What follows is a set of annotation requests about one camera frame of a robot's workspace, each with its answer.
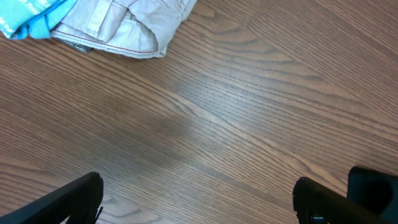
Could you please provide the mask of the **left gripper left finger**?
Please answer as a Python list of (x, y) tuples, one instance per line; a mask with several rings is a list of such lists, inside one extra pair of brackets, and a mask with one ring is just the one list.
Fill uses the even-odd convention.
[(95, 224), (103, 210), (104, 183), (89, 172), (53, 192), (1, 217), (4, 224)]

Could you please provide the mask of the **folded light blue printed shirt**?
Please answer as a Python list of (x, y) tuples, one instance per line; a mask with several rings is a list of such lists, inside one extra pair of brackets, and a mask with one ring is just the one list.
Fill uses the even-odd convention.
[(11, 40), (48, 39), (76, 0), (1, 0), (1, 32)]

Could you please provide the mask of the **folded grey shirt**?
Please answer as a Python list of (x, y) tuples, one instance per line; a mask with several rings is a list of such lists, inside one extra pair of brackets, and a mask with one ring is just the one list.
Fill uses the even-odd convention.
[(71, 47), (71, 48), (73, 48), (73, 49), (75, 49), (75, 50), (77, 50), (79, 52), (82, 52), (84, 54), (88, 54), (88, 53), (90, 53), (93, 50), (91, 47), (87, 47), (85, 45), (81, 45), (81, 44), (78, 44), (78, 43), (75, 43), (75, 42), (70, 42), (70, 41), (63, 40), (63, 39), (58, 39), (58, 40), (61, 43), (65, 44), (65, 45), (67, 45), (67, 46), (69, 46), (69, 47)]

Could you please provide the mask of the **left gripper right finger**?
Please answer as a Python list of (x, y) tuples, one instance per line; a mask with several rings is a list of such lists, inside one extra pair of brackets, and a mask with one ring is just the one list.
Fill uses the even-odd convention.
[(373, 212), (308, 177), (296, 181), (292, 198), (300, 224), (388, 224)]

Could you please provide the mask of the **folded beige shirt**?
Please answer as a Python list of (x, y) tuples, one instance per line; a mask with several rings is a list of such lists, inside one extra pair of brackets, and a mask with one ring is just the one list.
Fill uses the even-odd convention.
[(132, 58), (164, 57), (196, 0), (78, 0), (52, 37)]

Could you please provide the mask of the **black t-shirt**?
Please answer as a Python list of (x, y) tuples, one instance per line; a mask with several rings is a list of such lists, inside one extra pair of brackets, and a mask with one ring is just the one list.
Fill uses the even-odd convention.
[(397, 176), (367, 167), (354, 166), (348, 174), (347, 199), (397, 223)]

